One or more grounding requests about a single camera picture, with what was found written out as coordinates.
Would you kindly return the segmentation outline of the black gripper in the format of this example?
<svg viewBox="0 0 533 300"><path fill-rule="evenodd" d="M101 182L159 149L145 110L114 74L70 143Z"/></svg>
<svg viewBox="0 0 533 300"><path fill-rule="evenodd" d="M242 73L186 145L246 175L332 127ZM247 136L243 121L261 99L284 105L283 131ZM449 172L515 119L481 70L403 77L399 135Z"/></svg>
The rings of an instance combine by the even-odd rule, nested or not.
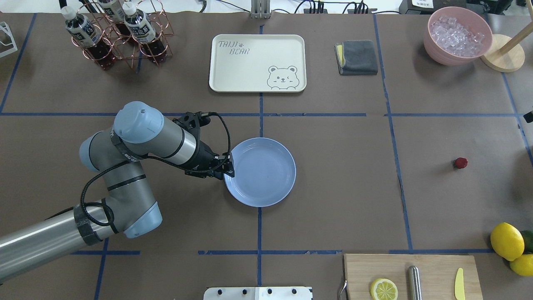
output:
<svg viewBox="0 0 533 300"><path fill-rule="evenodd" d="M197 143L197 150L192 158L183 164L183 170L185 175L197 178L214 177L223 180L225 175L235 177L232 154L225 152L220 159L219 154L212 152L202 141Z"/></svg>

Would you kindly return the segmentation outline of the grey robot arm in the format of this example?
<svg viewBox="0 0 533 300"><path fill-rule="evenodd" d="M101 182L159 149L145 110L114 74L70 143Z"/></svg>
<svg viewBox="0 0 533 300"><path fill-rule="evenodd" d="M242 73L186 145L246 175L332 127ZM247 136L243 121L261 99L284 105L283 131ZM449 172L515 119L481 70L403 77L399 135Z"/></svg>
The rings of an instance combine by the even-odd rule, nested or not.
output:
<svg viewBox="0 0 533 300"><path fill-rule="evenodd" d="M187 112L173 120L141 101L126 104L113 126L80 146L96 176L79 203L1 238L1 283L117 233L136 238L162 223L141 162L152 159L197 178L234 177L231 150L221 155L200 139L215 112Z"/></svg>

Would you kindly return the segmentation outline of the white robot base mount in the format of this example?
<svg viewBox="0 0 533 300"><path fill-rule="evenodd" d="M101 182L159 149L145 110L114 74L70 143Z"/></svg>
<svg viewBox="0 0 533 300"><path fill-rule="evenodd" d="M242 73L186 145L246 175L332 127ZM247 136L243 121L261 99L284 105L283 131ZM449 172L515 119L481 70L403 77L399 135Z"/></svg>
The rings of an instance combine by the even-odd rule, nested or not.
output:
<svg viewBox="0 0 533 300"><path fill-rule="evenodd" d="M212 287L204 292L204 300L312 300L311 287Z"/></svg>

